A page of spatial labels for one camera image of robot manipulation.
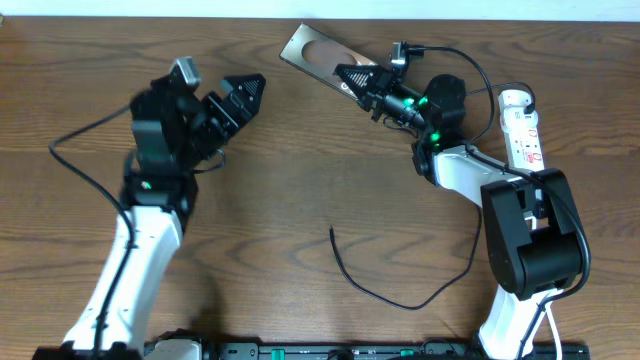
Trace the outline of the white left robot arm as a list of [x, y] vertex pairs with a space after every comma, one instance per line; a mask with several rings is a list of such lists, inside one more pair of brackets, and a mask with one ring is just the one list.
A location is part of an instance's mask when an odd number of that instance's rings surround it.
[[57, 347], [37, 359], [142, 359], [147, 324], [167, 266], [181, 246], [198, 193], [200, 163], [259, 112], [266, 79], [225, 77], [225, 96], [197, 98], [196, 75], [178, 70], [151, 82], [114, 112], [129, 113], [136, 147], [125, 160], [123, 186], [112, 195], [67, 160], [61, 163], [98, 190], [117, 212], [113, 246], [96, 288]]

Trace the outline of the Galaxy smartphone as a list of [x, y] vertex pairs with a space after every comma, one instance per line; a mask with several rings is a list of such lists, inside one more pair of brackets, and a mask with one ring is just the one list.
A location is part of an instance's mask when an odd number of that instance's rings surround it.
[[346, 95], [356, 96], [337, 76], [339, 64], [376, 65], [376, 62], [342, 45], [324, 33], [301, 23], [279, 54], [281, 60]]

